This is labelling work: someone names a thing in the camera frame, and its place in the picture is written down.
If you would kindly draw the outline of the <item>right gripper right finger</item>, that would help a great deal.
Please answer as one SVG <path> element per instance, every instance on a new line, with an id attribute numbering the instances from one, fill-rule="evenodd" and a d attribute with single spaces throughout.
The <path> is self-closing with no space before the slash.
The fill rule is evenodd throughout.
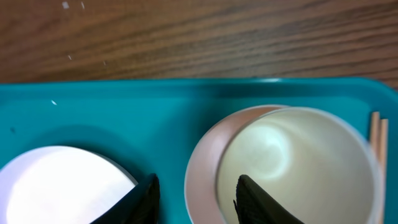
<path id="1" fill-rule="evenodd" d="M 239 224 L 303 224 L 250 176 L 239 176 L 234 207 Z"/>

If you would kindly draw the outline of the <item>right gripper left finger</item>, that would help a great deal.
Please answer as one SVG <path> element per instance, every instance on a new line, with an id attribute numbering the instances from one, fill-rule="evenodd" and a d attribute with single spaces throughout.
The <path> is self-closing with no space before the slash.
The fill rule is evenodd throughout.
<path id="1" fill-rule="evenodd" d="M 159 178 L 152 173 L 91 224 L 157 224 L 159 208 Z"/>

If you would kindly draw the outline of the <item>white cup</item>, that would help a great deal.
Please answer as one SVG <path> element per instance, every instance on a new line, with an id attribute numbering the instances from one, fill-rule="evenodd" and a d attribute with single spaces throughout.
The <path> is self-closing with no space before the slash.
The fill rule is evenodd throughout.
<path id="1" fill-rule="evenodd" d="M 377 223 L 381 216 L 376 156 L 355 128 L 326 111 L 282 108 L 235 134 L 216 182 L 226 223 L 238 222 L 234 204 L 243 174 L 304 223 Z"/>

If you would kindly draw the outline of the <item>large white plate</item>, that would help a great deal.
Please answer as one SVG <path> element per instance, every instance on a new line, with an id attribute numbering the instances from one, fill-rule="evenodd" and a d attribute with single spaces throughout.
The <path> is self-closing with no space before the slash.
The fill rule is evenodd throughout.
<path id="1" fill-rule="evenodd" d="M 70 146 L 32 149 L 1 168 L 1 223 L 91 223 L 137 184 L 98 153 Z"/>

